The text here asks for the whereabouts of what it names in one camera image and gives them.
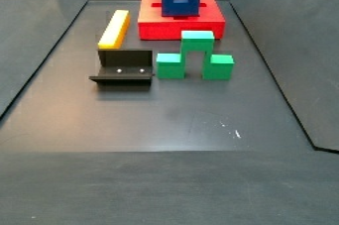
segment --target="green cube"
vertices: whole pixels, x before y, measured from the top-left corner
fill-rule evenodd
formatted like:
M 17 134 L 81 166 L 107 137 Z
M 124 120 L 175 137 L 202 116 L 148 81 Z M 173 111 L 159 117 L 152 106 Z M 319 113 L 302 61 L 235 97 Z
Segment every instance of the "green cube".
M 157 78 L 184 78 L 185 67 L 179 54 L 157 54 Z
M 204 63 L 203 78 L 230 79 L 234 66 L 235 61 L 231 55 L 212 55 L 211 61 Z

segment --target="red block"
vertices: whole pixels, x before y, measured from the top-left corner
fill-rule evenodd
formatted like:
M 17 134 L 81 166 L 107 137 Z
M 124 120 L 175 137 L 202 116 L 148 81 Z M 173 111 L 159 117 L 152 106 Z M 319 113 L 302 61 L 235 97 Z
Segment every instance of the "red block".
M 141 0 L 137 18 L 141 40 L 180 40 L 181 31 L 214 31 L 215 38 L 224 35 L 227 20 L 216 0 L 200 0 L 199 15 L 161 17 L 161 0 Z

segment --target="white speck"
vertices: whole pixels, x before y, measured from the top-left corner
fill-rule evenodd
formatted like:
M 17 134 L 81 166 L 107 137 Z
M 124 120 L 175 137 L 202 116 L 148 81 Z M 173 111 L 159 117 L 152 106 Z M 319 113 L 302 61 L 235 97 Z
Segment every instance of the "white speck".
M 239 139 L 242 138 L 242 136 L 240 136 L 240 134 L 239 134 L 239 131 L 236 130 L 236 135 L 238 135 L 238 137 L 239 137 Z

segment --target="gray floor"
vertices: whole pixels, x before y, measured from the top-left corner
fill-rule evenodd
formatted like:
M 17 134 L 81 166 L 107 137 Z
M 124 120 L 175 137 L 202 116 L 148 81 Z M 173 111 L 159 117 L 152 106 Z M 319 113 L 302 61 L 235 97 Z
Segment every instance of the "gray floor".
M 203 81 L 193 54 L 187 79 L 148 92 L 87 79 L 117 8 L 127 47 L 179 49 L 136 39 L 136 2 L 87 5 L 1 121 L 1 224 L 336 225 L 338 156 L 311 150 L 230 4 L 232 80 Z M 112 152 L 165 150 L 222 152 Z
M 180 42 L 139 41 L 139 2 L 89 2 L 1 122 L 1 151 L 311 151 L 235 12 L 220 6 L 228 27 L 215 53 L 235 57 L 232 80 L 204 81 L 203 55 L 191 54 L 184 80 L 153 77 L 149 91 L 124 92 L 88 80 L 113 11 L 131 11 L 125 48 L 156 56 Z
M 1 224 L 336 225 L 338 167 L 326 153 L 1 155 Z

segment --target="yellow block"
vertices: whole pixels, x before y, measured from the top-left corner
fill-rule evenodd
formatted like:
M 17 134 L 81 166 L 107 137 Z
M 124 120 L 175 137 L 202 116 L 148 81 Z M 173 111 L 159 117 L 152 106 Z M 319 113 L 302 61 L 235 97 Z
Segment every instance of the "yellow block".
M 116 10 L 97 44 L 99 49 L 120 48 L 128 25 L 129 12 L 127 10 Z

